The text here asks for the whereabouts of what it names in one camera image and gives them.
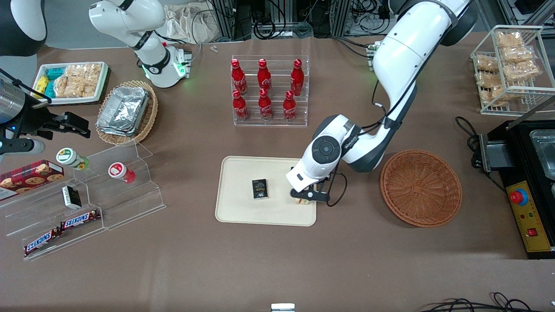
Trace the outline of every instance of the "white jar lid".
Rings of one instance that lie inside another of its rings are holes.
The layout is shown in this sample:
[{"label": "white jar lid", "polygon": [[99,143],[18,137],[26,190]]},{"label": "white jar lid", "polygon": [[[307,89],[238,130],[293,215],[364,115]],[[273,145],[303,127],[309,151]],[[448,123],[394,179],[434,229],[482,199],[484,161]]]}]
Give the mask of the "white jar lid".
[{"label": "white jar lid", "polygon": [[114,179],[122,178],[127,172],[127,168],[122,163],[113,163],[108,168],[108,174]]},{"label": "white jar lid", "polygon": [[63,164],[68,165],[77,159],[77,153],[69,147],[62,148],[58,154],[56,154],[56,160]]}]

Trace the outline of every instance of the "table surface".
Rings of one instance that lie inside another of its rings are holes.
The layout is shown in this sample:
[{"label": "table surface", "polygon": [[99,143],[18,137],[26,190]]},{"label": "table surface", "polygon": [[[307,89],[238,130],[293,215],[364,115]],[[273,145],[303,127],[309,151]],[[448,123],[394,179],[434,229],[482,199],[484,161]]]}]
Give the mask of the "table surface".
[{"label": "table surface", "polygon": [[[478,112],[468,56],[484,35],[437,50],[382,165],[359,174],[342,164],[349,179],[345,197],[333,208],[319,204],[308,228],[218,222],[221,161],[229,155],[298,158],[332,114],[359,125],[374,122],[381,115],[370,104],[375,75],[365,59],[331,39],[250,40],[218,44],[218,53],[205,46],[190,79],[155,88],[159,112],[143,144],[154,153],[147,161],[167,208],[36,261],[22,260],[19,239],[0,235],[0,309],[267,311],[271,303],[293,302],[298,311],[416,311],[454,297],[491,303],[492,291],[550,309],[554,262],[525,260],[507,196],[470,166],[467,134],[454,121],[461,115],[484,133],[506,120]],[[308,128],[235,128],[232,54],[309,55]],[[112,69],[110,89],[145,80],[135,60],[129,48],[45,48],[38,56],[39,64],[104,61]],[[376,101],[387,104],[381,87]],[[53,159],[65,146],[84,155],[109,148],[94,132],[98,108],[53,108],[87,118],[93,134],[87,140],[55,133],[42,157]],[[406,149],[437,154],[459,176],[462,207],[449,224],[414,228],[384,203],[383,163]],[[36,159],[6,157],[0,167],[5,172]],[[4,227],[0,222],[0,232]]]}]

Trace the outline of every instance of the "cookie box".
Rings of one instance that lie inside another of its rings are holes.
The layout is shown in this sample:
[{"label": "cookie box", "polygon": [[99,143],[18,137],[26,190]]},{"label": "cookie box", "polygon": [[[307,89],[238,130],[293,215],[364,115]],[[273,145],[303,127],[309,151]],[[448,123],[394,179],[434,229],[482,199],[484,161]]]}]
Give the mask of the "cookie box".
[{"label": "cookie box", "polygon": [[106,85],[106,80],[108,78],[108,65],[104,62],[82,62],[82,63],[58,63],[58,64],[44,64],[39,67],[37,76],[35,77],[35,81],[33,83],[33,89],[36,89],[37,83],[39,79],[46,75],[48,70],[51,68],[67,68],[69,65],[86,65],[86,64],[100,64],[102,66],[100,70],[100,76],[98,77],[98,82],[96,89],[94,91],[94,95],[91,97],[76,97],[76,98],[53,98],[51,106],[57,105],[79,105],[79,104],[98,104],[97,102],[100,100],[104,87]]},{"label": "cookie box", "polygon": [[64,169],[44,159],[14,169],[0,175],[0,201],[63,178]]}]

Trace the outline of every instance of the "yellow control panel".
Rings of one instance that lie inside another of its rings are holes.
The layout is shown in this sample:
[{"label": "yellow control panel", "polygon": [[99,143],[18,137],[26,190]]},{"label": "yellow control panel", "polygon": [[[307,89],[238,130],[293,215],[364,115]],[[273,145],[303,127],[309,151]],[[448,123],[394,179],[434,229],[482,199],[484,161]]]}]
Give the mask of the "yellow control panel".
[{"label": "yellow control panel", "polygon": [[543,229],[536,205],[530,195],[528,183],[522,181],[511,185],[506,190],[526,250],[530,253],[551,251],[546,231]]}]

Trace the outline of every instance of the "red button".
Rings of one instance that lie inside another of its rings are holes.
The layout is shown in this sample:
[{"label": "red button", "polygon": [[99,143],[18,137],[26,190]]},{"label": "red button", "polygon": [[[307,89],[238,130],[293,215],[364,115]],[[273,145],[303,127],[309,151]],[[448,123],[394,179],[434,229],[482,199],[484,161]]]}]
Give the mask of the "red button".
[{"label": "red button", "polygon": [[512,203],[520,204],[524,200],[524,196],[522,196],[521,192],[514,191],[514,192],[511,192],[511,195],[509,195],[509,199],[511,200]]}]

